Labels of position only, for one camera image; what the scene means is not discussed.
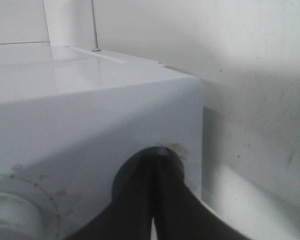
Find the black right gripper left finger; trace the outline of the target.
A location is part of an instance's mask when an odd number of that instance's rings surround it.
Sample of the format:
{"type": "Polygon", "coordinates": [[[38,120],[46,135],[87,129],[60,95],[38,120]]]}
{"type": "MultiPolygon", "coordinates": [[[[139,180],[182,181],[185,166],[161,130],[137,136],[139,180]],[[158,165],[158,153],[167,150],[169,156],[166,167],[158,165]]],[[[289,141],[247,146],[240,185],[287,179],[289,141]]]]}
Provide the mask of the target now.
{"type": "Polygon", "coordinates": [[[144,156],[119,194],[68,240],[150,240],[154,186],[151,156],[144,156]]]}

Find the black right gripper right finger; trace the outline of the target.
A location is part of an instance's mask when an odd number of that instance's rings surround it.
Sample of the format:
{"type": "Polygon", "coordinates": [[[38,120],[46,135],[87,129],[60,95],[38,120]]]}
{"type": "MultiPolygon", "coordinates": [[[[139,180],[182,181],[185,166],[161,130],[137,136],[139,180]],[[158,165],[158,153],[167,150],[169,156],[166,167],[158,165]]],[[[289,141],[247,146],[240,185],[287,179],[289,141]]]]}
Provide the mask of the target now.
{"type": "Polygon", "coordinates": [[[206,208],[187,188],[172,160],[155,160],[154,224],[159,240],[247,240],[206,208]]]}

